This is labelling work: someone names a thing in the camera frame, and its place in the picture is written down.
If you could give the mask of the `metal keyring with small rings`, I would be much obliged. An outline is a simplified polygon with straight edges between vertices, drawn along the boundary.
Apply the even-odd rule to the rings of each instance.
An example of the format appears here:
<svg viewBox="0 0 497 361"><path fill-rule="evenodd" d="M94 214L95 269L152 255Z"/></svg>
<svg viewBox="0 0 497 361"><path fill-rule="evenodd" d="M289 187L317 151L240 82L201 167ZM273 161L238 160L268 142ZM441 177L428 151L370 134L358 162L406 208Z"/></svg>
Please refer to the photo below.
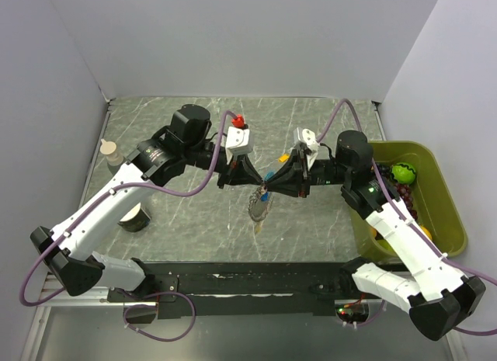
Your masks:
<svg viewBox="0 0 497 361"><path fill-rule="evenodd" d="M253 232L258 234L262 230L264 220L267 218L271 206L273 205L273 194L268 201L260 200L263 186L258 187L250 196L248 203L248 215L253 222Z"/></svg>

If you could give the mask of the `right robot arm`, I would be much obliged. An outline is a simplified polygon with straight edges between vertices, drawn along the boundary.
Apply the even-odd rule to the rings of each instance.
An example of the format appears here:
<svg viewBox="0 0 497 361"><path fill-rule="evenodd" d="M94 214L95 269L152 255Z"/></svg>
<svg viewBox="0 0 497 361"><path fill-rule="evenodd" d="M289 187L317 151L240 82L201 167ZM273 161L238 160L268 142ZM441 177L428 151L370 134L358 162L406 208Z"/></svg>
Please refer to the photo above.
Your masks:
<svg viewBox="0 0 497 361"><path fill-rule="evenodd" d="M470 317L486 287L450 263L409 213L395 187L381 177L374 148L357 130L342 132L335 155L319 160L320 143L309 129L294 131L294 147L265 184L271 193L306 197L312 186L340 185L348 206L393 248L410 278L356 258L342 267L339 289L347 297L372 294L408 313L426 338L437 341Z"/></svg>

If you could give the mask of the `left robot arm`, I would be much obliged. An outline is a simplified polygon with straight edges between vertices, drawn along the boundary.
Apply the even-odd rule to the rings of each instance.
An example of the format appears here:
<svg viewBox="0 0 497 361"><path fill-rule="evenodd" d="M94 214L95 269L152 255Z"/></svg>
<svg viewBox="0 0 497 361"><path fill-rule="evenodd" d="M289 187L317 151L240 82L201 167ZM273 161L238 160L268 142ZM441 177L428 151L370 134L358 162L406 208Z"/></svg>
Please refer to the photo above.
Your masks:
<svg viewBox="0 0 497 361"><path fill-rule="evenodd" d="M253 140L244 117L225 112L216 142L207 137L210 128L210 112L202 106L187 104L175 111L170 124L140 142L90 201L54 227L32 232L40 254L36 263L44 263L72 297L106 286L125 290L135 300L149 298L155 278L141 260L96 252L109 231L152 193L195 196L214 173L233 181L233 172L240 170L243 185L262 182L248 160Z"/></svg>

